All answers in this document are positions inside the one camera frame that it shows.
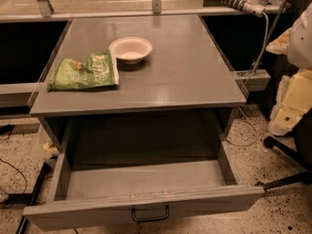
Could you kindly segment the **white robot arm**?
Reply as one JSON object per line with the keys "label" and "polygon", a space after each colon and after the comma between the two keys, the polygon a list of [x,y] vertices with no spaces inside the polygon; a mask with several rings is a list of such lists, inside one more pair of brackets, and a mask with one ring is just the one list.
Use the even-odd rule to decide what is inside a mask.
{"label": "white robot arm", "polygon": [[295,68],[294,74],[281,78],[268,124],[270,134],[284,136],[312,109],[312,4],[266,51],[286,56]]}

